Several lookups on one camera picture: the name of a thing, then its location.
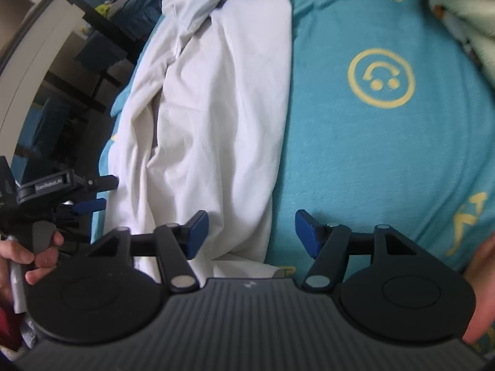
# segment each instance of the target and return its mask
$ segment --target blue bedding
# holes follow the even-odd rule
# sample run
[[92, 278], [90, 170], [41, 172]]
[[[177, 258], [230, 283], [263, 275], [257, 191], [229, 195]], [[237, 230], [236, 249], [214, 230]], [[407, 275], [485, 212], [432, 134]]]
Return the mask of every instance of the blue bedding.
[[[134, 41], [151, 33], [161, 16], [162, 0], [128, 0], [111, 22]], [[83, 49], [76, 56], [85, 68], [98, 74], [125, 59], [127, 52], [99, 32], [89, 36]]]
[[27, 158], [14, 154], [12, 158], [12, 174], [19, 184], [52, 174], [50, 156], [62, 135], [71, 107], [64, 98], [40, 88], [17, 140], [18, 146], [27, 148], [34, 156]]
[[[294, 215], [306, 209], [355, 231], [391, 224], [461, 269], [495, 230], [486, 80], [424, 0], [291, 2], [289, 114], [266, 261], [305, 274], [312, 259]], [[117, 119], [128, 95], [129, 86], [112, 108]], [[348, 273], [368, 264], [352, 258]]]

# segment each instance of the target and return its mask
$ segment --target wall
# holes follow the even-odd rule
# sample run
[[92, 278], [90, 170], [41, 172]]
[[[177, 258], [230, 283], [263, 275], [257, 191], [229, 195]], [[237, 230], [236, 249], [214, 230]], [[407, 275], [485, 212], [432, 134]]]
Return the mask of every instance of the wall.
[[19, 29], [32, 5], [29, 0], [0, 0], [0, 50]]

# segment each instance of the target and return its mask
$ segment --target bed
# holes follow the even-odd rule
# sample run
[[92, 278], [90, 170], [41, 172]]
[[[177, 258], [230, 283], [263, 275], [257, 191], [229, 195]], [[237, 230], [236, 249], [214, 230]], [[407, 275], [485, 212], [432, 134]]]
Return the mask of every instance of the bed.
[[[110, 21], [133, 41], [145, 40], [160, 18], [161, 1], [128, 0]], [[94, 32], [75, 59], [88, 70], [99, 74], [126, 56], [126, 51], [101, 33]]]
[[[294, 231], [306, 209], [355, 231], [391, 224], [461, 271], [495, 230], [487, 81], [426, 0], [291, 2], [291, 95], [266, 262], [296, 279], [309, 268]], [[112, 107], [113, 140], [132, 82]], [[93, 218], [93, 239], [104, 216]], [[348, 273], [369, 261], [352, 258]]]

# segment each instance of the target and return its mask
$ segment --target crumpled white fabric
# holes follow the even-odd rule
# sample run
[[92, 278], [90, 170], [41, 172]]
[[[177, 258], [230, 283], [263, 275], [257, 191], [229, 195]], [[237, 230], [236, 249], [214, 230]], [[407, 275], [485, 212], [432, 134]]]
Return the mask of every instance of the crumpled white fabric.
[[[163, 0], [110, 149], [119, 177], [105, 231], [133, 234], [206, 210], [190, 264], [207, 277], [272, 277], [263, 264], [291, 73], [289, 0]], [[157, 147], [151, 103], [157, 95]], [[139, 269], [158, 274], [155, 262]]]

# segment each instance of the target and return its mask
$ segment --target yellow smiley face print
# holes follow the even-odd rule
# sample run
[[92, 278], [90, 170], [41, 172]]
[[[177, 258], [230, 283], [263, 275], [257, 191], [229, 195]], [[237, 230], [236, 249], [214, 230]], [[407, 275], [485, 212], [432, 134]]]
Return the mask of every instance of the yellow smiley face print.
[[398, 54], [381, 48], [355, 56], [347, 70], [347, 80], [358, 98], [381, 109], [402, 106], [416, 88], [410, 64]]

